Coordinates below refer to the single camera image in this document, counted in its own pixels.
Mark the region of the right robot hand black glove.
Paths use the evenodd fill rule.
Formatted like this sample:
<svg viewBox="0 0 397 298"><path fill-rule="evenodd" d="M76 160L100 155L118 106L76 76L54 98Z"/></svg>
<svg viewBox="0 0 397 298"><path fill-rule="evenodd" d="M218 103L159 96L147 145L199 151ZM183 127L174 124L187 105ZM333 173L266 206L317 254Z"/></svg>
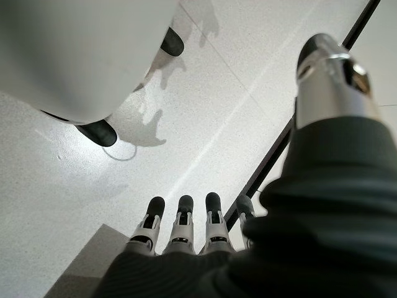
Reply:
<svg viewBox="0 0 397 298"><path fill-rule="evenodd" d="M210 193L203 253L190 252L185 197L169 248L156 256L157 197L95 297L396 296L396 145L367 72L316 34L300 52L297 85L282 174L260 196L267 214L256 217L250 200L238 199L246 249L231 248Z"/></svg>

